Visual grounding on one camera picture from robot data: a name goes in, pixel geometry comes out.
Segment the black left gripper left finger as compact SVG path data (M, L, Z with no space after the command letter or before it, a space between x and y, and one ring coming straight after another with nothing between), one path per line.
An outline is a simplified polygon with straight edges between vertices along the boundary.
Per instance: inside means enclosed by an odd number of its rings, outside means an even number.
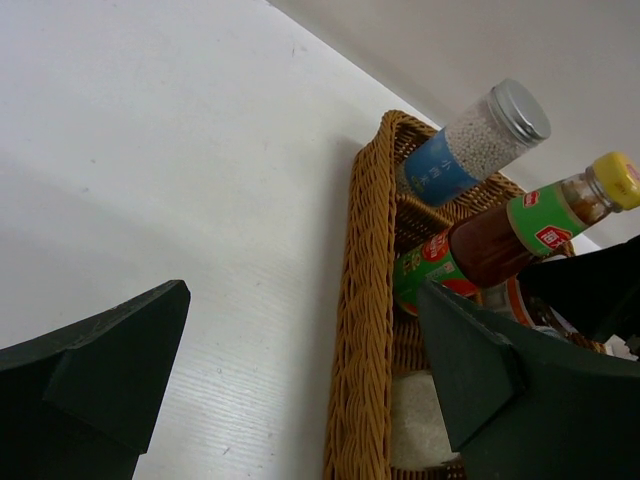
M182 280L1 351L4 479L130 479L190 304Z

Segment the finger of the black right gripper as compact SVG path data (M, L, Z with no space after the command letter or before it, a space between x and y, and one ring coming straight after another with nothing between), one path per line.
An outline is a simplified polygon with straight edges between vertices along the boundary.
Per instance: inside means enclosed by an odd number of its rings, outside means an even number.
M604 343L617 336L639 343L639 239L534 264L519 282L582 336Z

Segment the black top salt grinder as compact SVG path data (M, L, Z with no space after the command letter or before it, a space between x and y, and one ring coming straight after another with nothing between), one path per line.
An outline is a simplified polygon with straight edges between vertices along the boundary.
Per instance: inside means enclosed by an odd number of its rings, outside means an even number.
M414 371L392 380L391 424L392 467L422 471L459 458L451 449L430 372Z

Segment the red sauce bottle yellow cap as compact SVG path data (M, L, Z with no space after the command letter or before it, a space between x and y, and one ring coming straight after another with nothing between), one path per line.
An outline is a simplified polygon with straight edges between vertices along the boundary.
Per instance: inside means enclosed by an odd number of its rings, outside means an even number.
M426 280L473 296L556 252L608 215L638 205L638 167L623 153L607 153L582 173L458 221L400 256L394 299L415 314Z

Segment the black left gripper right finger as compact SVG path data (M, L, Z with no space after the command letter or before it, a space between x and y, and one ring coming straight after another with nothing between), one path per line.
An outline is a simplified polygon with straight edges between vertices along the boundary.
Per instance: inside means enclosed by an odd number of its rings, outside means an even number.
M418 290L449 442L470 479L636 479L639 365L430 281Z

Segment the satay sauce jar white lid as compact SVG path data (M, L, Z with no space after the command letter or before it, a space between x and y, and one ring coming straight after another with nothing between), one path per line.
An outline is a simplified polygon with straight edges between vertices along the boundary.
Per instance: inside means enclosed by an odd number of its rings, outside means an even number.
M525 303L525 297L515 276L505 282L482 289L480 292L482 304L516 323L533 328L543 326L540 318L533 314Z

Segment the blue label bead bottle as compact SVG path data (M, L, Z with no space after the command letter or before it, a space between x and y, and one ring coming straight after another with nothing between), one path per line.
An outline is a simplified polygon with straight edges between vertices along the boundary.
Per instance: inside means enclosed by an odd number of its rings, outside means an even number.
M520 82L505 79L396 167L401 194L440 207L551 135L549 119Z

